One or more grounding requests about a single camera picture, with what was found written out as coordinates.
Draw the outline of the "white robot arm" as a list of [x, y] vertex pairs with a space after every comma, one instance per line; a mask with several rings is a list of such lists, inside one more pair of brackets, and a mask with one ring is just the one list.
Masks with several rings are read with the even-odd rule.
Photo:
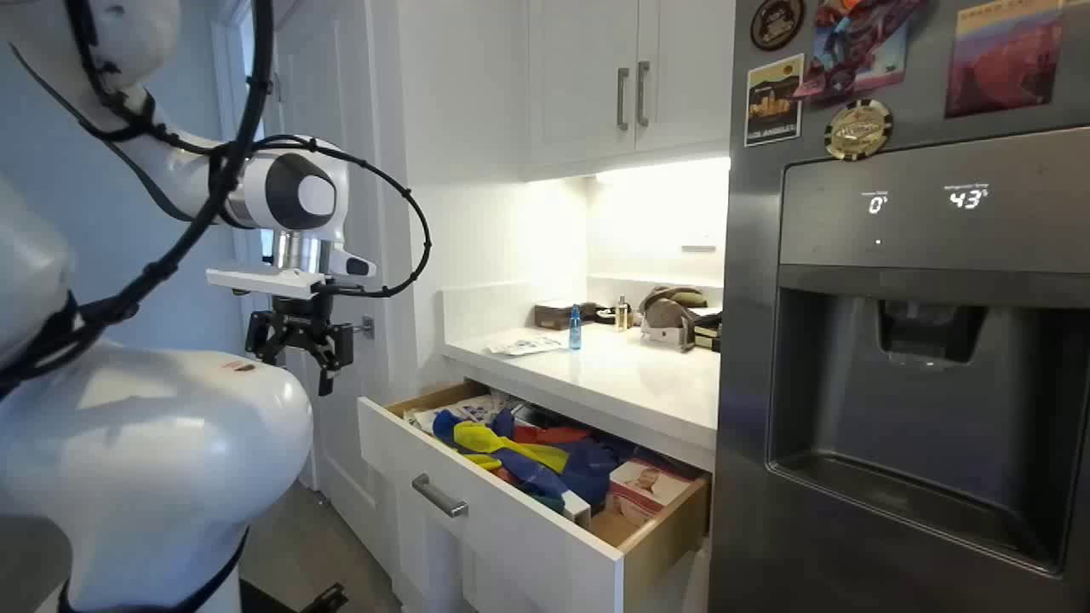
[[[0, 19], [31, 77], [166, 215], [195, 231], [275, 229], [325, 244], [306, 270], [240, 273], [240, 288], [304, 300], [344, 266], [338, 161], [163, 124], [146, 77], [181, 35], [181, 0], [5, 0]], [[0, 502], [55, 525], [73, 549], [38, 613], [242, 613], [250, 526], [310, 455], [315, 408], [297, 374], [106, 338], [175, 270], [161, 256], [122, 292], [83, 304], [57, 229], [22, 189], [0, 197]]]

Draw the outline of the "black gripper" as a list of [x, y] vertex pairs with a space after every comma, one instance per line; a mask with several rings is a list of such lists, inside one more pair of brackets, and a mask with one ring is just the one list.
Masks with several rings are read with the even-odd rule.
[[331, 396], [334, 378], [354, 361], [354, 330], [331, 319], [334, 300], [275, 296], [271, 311], [257, 311], [246, 330], [246, 349], [262, 365], [279, 365], [288, 348], [304, 348], [316, 365], [316, 391]]

